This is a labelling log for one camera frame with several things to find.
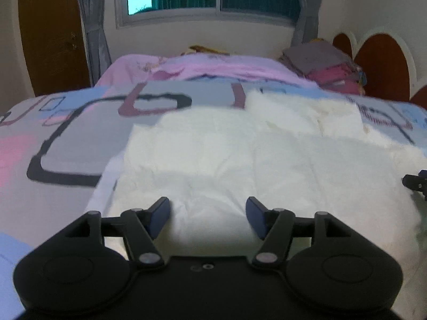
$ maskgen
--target headboard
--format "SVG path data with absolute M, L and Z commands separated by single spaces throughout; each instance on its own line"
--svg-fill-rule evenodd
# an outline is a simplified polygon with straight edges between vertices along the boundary
M 411 52 L 398 35 L 383 29 L 366 34 L 359 43 L 351 32 L 335 36 L 333 45 L 352 57 L 368 78 L 367 96 L 404 101 L 427 109 L 427 83 L 418 81 Z

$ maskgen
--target pink blanket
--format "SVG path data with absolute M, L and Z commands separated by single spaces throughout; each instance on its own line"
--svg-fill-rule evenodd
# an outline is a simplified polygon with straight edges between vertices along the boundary
M 183 81 L 204 75 L 245 81 L 280 81 L 302 88 L 317 88 L 315 82 L 298 77 L 272 59 L 216 54 L 190 54 L 170 59 L 150 55 L 126 55 L 108 68 L 97 86 L 137 84 L 151 80 Z

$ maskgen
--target bed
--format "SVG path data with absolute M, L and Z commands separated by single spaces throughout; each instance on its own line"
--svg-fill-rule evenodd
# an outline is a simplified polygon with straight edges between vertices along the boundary
M 19 256 L 87 210 L 106 165 L 126 147 L 134 124 L 155 125 L 167 112 L 198 106 L 243 109 L 252 91 L 331 98 L 356 104 L 364 123 L 427 153 L 427 111 L 414 104 L 320 90 L 267 59 L 188 57 L 125 56 L 94 88 L 32 98 L 0 116 L 0 247 L 20 247 L 14 258 L 4 259 L 4 271 L 10 273 Z M 420 294 L 427 285 L 425 260 L 417 273 L 408 287 Z M 22 308 L 10 306 L 17 300 L 10 276 L 6 282 L 9 301 L 2 312 L 12 319 Z M 407 319 L 427 315 L 405 297 L 400 310 Z

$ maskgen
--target white cloth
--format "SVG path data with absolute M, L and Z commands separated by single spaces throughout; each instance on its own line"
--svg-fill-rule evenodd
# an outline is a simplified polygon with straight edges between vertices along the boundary
M 163 254 L 247 255 L 260 244 L 249 196 L 302 217 L 328 211 L 396 258 L 406 283 L 420 264 L 420 216 L 401 178 L 422 168 L 419 149 L 364 126 L 349 103 L 253 91 L 246 111 L 195 108 L 134 126 L 108 216 L 167 196 Z

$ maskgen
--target window frame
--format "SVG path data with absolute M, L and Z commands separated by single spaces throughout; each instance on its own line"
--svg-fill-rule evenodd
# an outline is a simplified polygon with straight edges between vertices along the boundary
M 191 20 L 229 20 L 289 27 L 295 26 L 294 21 L 282 15 L 257 13 L 255 11 L 236 12 L 232 10 L 222 10 L 221 0 L 216 0 L 215 8 L 205 7 L 151 10 L 133 15 L 128 14 L 128 0 L 115 0 L 115 11 L 117 28 Z

